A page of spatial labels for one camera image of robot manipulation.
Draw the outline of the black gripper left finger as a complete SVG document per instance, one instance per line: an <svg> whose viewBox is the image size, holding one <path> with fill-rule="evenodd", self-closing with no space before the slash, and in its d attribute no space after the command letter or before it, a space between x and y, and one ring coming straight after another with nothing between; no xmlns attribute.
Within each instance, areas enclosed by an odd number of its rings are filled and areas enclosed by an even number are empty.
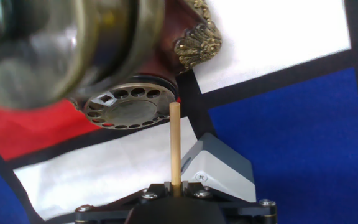
<svg viewBox="0 0 358 224"><path fill-rule="evenodd" d="M170 182L151 184L115 202L102 205L82 205L75 210L75 223L125 223L131 210L138 205L171 196Z"/></svg>

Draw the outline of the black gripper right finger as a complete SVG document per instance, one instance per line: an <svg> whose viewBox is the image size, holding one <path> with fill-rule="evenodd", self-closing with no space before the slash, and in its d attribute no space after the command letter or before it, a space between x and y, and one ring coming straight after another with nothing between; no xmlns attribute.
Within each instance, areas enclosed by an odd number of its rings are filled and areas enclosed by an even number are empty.
<svg viewBox="0 0 358 224"><path fill-rule="evenodd" d="M277 204L272 200L248 202L201 183L182 182L181 187L185 197L216 203L228 223L277 223Z"/></svg>

